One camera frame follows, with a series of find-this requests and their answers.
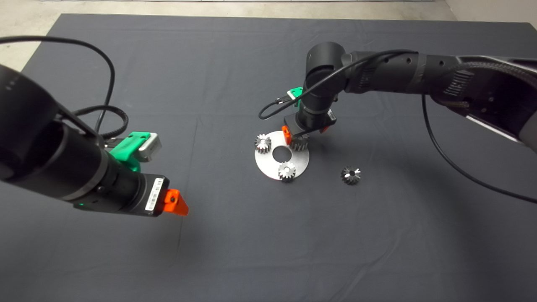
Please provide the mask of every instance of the center hole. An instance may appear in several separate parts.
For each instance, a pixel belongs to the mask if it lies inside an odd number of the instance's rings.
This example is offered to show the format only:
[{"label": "center hole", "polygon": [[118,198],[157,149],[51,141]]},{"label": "center hole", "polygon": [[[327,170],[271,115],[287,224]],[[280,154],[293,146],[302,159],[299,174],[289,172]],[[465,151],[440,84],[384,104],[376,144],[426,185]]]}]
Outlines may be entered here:
[{"label": "center hole", "polygon": [[291,151],[284,146],[278,146],[272,152],[272,157],[277,162],[287,162],[291,159]]}]

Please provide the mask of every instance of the metal gear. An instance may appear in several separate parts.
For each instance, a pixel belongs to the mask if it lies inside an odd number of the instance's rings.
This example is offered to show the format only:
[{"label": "metal gear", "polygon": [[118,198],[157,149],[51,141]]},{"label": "metal gear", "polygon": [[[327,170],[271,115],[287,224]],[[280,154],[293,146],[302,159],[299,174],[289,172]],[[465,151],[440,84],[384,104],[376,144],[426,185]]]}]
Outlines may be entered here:
[{"label": "metal gear", "polygon": [[308,147],[308,138],[307,134],[294,138],[289,147],[295,151],[304,151]]},{"label": "metal gear", "polygon": [[293,163],[283,162],[278,168],[278,176],[280,176],[281,181],[290,182],[295,178],[296,168]]},{"label": "metal gear", "polygon": [[354,185],[361,179],[360,174],[360,169],[347,166],[341,171],[341,179],[348,185]]},{"label": "metal gear", "polygon": [[256,150],[257,152],[264,154],[270,151],[271,140],[265,134],[260,134],[256,137]]}]

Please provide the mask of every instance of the green 3d-printed bracket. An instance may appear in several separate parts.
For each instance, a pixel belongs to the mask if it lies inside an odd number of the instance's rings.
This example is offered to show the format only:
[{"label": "green 3d-printed bracket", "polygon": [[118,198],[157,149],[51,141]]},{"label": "green 3d-printed bracket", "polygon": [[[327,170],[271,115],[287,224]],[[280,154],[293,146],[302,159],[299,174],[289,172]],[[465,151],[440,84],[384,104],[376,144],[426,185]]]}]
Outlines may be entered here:
[{"label": "green 3d-printed bracket", "polygon": [[[293,89],[289,89],[289,91],[287,93],[291,94],[293,96],[293,99],[296,99],[297,97],[299,97],[302,94],[302,90],[303,90],[302,87],[296,87],[296,88],[293,88]],[[295,104],[295,107],[299,107],[299,106],[300,106],[300,100],[298,102],[296,102],[296,104]]]},{"label": "green 3d-printed bracket", "polygon": [[149,132],[131,132],[129,136],[110,151],[110,154],[130,170],[140,172],[140,162],[134,157],[134,153],[150,136],[151,133]]}]

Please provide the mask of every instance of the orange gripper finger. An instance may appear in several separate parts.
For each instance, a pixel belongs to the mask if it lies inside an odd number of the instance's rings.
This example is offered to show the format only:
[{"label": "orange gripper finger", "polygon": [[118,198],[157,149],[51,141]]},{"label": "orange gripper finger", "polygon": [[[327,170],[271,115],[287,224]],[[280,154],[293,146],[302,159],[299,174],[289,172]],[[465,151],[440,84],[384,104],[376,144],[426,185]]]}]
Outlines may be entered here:
[{"label": "orange gripper finger", "polygon": [[289,128],[287,126],[282,126],[281,130],[284,132],[285,143],[289,145],[292,139]]},{"label": "orange gripper finger", "polygon": [[169,189],[164,198],[164,212],[169,212],[181,216],[188,215],[188,205],[181,196],[181,192],[176,189]]}]

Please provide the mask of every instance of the black cable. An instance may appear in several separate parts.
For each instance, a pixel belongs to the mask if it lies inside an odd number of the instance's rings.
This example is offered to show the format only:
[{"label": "black cable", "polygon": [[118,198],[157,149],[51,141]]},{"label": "black cable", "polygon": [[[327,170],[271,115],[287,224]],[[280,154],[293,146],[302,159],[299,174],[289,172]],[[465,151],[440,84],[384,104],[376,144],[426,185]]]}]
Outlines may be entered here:
[{"label": "black cable", "polygon": [[110,132],[106,132],[106,133],[101,134],[103,139],[106,140],[106,139],[110,139],[110,138],[115,138],[115,137],[121,135],[123,132],[125,132],[125,130],[127,129],[128,124],[129,124],[129,116],[125,113],[125,111],[123,111],[123,110],[121,110],[121,109],[119,109],[119,108],[117,108],[115,106],[97,105],[97,106],[82,108],[82,109],[73,111],[72,113],[74,115],[76,115],[76,116],[83,116],[85,114],[95,112],[95,111],[100,111],[100,110],[108,110],[108,111],[110,111],[112,113],[115,113],[123,120],[123,125],[119,129],[116,129],[114,131],[110,131]]},{"label": "black cable", "polygon": [[528,196],[524,196],[524,195],[520,195],[520,194],[516,194],[516,193],[513,193],[513,192],[510,192],[510,191],[506,191],[506,190],[503,190],[503,189],[500,189],[498,187],[495,187],[493,185],[490,185],[486,182],[482,182],[480,181],[479,179],[475,178],[474,176],[468,174],[466,171],[462,170],[459,166],[457,166],[445,153],[444,151],[442,150],[442,148],[440,148],[440,145],[438,145],[438,142],[436,141],[436,138],[434,137],[434,134],[433,134],[433,131],[431,129],[431,124],[429,123],[429,115],[427,114],[427,104],[426,104],[426,99],[425,99],[425,95],[422,95],[422,109],[423,109],[423,118],[425,120],[425,127],[427,127],[427,132],[429,133],[429,137],[431,138],[431,141],[434,145],[434,147],[436,148],[436,150],[438,151],[438,153],[440,153],[440,155],[444,158],[444,160],[446,160],[446,162],[451,166],[453,167],[453,169],[457,170],[457,172],[459,172],[460,174],[462,174],[464,177],[466,177],[467,179],[489,189],[489,190],[492,190],[494,192],[498,192],[500,194],[503,194],[503,195],[507,195],[509,197],[513,197],[513,198],[517,198],[517,199],[521,199],[521,200],[525,200],[527,202],[530,202],[530,203],[534,203],[534,204],[537,204],[537,199],[535,198],[531,198],[531,197],[528,197]]},{"label": "black cable", "polygon": [[379,56],[390,55],[390,54],[397,55],[397,54],[403,54],[403,53],[417,53],[417,52],[416,51],[410,51],[410,50],[407,50],[407,49],[395,49],[395,50],[392,50],[392,51],[377,52],[375,54],[366,56],[366,57],[364,57],[364,58],[362,58],[360,60],[351,62],[351,63],[349,63],[349,64],[347,64],[345,66],[342,66],[339,69],[333,71],[331,74],[329,74],[328,76],[326,76],[325,78],[323,78],[322,80],[320,80],[319,82],[317,82],[313,86],[311,86],[308,90],[304,91],[300,96],[296,97],[294,100],[287,102],[287,104],[283,105],[282,107],[280,107],[280,108],[278,108],[278,109],[276,109],[276,110],[272,111],[271,113],[269,113],[269,114],[264,116],[263,113],[265,112],[265,110],[267,110],[271,106],[279,104],[279,101],[275,100],[274,102],[267,104],[265,107],[263,107],[263,109],[261,109],[261,111],[259,112],[259,114],[257,114],[257,116],[260,119],[268,119],[270,117],[275,116],[276,114],[278,114],[278,113],[282,112],[283,110],[285,110],[285,108],[288,108],[291,105],[297,103],[299,101],[299,99],[307,96],[313,90],[315,90],[317,87],[323,85],[326,81],[330,80],[331,78],[337,76],[338,74],[344,72],[345,70],[347,70],[347,69],[349,69],[349,68],[351,68],[353,66],[356,66],[358,64],[367,62],[367,61],[372,60],[372,59],[376,59]]},{"label": "black cable", "polygon": [[[110,68],[110,82],[108,84],[108,92],[106,93],[104,105],[108,106],[110,104],[110,98],[112,97],[112,91],[114,89],[114,82],[115,82],[115,68],[110,58],[102,50],[97,48],[97,46],[89,44],[88,42],[79,41],[75,39],[46,37],[46,36],[39,36],[39,35],[21,35],[21,36],[0,38],[0,44],[8,44],[8,43],[15,43],[15,42],[30,42],[30,41],[79,45],[79,46],[89,48],[93,50],[94,52],[96,52],[97,54],[99,54],[106,61],[106,63],[108,64],[108,67]],[[103,111],[99,115],[99,118],[97,119],[97,123],[95,124],[95,132],[97,133],[99,133],[99,129],[100,129],[101,123],[103,122],[105,112],[106,112],[106,109],[103,109]]]}]

